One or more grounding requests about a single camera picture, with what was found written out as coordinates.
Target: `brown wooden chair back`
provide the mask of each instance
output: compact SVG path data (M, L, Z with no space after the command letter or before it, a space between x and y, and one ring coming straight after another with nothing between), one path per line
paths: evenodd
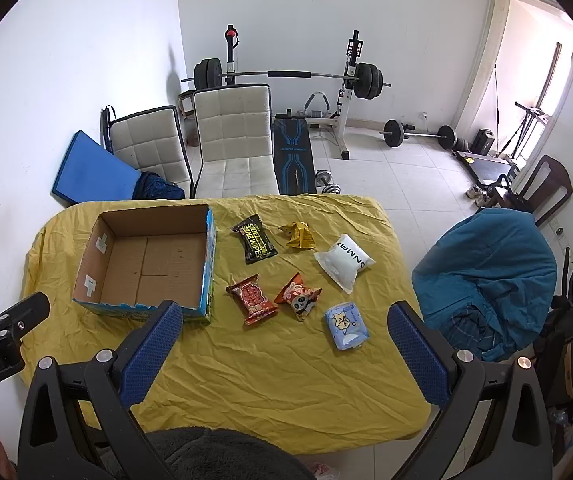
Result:
M537 174L540 172L540 169L544 163L548 164L551 171L542 182L542 184L540 184L540 186L527 199L529 207L535 211L547 200L549 200L553 194L561 187L566 189L566 194L535 222L535 225L537 226L547 222L547 220L551 218L551 216L553 216L558 211L558 209L560 209L563 204L571 198L571 194L573 193L573 186L571 185L571 179L566 168L559 160L555 160L553 157L548 155L543 155L538 161L535 170L531 173L529 180L527 181L525 187L520 191L519 195L524 198L524 195L529 190L531 184L533 184L533 181L535 180Z

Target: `open cardboard box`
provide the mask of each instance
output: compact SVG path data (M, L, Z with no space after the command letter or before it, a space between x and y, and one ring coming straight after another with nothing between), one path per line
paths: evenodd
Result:
M207 204L107 211L93 226L73 301L100 315L146 319L171 300L185 320L208 322L214 256Z

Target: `silver screw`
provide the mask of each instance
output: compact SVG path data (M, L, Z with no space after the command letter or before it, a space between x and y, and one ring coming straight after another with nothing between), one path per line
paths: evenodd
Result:
M460 361L462 362L470 363L471 361L473 361L473 354L471 353L470 350L458 350L457 358L460 359Z
M42 368L42 370L46 370L47 368L50 368L52 364L53 360L50 357L42 357L38 366Z
M113 359L113 352L108 349L100 350L95 358L100 361L101 363L106 363Z
M528 357L518 357L518 365L525 370L531 368L531 360Z

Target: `tape piece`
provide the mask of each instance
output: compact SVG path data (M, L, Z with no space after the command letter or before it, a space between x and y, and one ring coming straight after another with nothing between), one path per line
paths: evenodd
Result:
M95 246L100 250L102 254L106 253L106 233L102 235L102 238L98 236L98 240L95 242Z
M95 286L98 282L90 277L88 274L86 278L84 278L84 286L87 288L87 296L90 298L90 295L93 294L95 290Z

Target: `white leather cushion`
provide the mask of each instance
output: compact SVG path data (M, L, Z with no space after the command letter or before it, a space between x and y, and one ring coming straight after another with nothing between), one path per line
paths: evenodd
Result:
M173 111L169 108L141 114L111 125L113 154L132 168L153 171L182 187L188 195L190 180Z
M268 87L223 87L193 98L204 162L272 155Z
M196 198L266 194L279 194L270 155L205 162Z

